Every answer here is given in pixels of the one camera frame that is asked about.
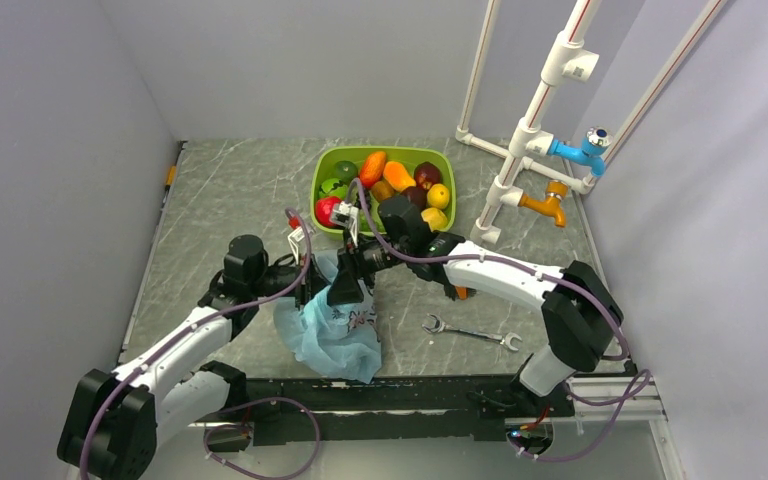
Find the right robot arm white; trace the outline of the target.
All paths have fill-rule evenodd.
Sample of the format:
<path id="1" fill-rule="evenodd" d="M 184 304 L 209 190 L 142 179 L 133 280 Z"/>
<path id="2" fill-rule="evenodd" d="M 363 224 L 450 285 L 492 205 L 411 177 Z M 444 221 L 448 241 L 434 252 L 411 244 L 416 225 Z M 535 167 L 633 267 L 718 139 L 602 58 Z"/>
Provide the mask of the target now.
<path id="1" fill-rule="evenodd" d="M 343 231 L 338 274 L 328 293 L 332 305 L 356 303 L 376 273 L 404 264 L 456 299 L 471 290 L 530 307 L 541 314 L 547 343 L 517 372 L 511 401 L 534 415 L 550 394 L 576 373 L 595 369 L 621 335 L 623 314 L 595 270 L 573 261 L 566 267 L 529 263 L 491 252 L 450 232 L 432 231 L 417 207 L 391 197 L 378 208 L 384 230 L 366 237 L 357 224 L 360 202 L 338 201 L 328 215 Z"/>

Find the blue plastic bag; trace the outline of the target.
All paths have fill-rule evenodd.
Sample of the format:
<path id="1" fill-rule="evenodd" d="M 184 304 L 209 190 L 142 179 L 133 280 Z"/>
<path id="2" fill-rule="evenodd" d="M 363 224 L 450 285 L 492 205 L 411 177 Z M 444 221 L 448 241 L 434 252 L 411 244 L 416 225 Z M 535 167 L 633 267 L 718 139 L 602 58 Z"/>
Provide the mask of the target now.
<path id="1" fill-rule="evenodd" d="M 325 288 L 302 308 L 289 298 L 275 302 L 273 323 L 295 359 L 331 378 L 370 383 L 382 367 L 374 290 L 359 284 L 359 303 L 330 306 Z"/>

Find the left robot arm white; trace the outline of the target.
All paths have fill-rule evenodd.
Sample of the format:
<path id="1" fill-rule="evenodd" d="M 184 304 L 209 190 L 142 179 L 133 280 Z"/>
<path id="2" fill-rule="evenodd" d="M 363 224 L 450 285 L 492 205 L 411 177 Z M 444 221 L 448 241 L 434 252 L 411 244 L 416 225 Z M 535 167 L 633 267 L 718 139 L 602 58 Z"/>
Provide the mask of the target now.
<path id="1" fill-rule="evenodd" d="M 257 316 L 261 306 L 302 292 L 314 272 L 305 227 L 289 235 L 289 263 L 270 263 L 255 235 L 234 238 L 208 291 L 169 334 L 110 372 L 93 369 L 78 382 L 57 445 L 57 457 L 82 478 L 138 479 L 158 448 L 212 413 L 239 417 L 247 406 L 246 376 L 209 361 Z"/>

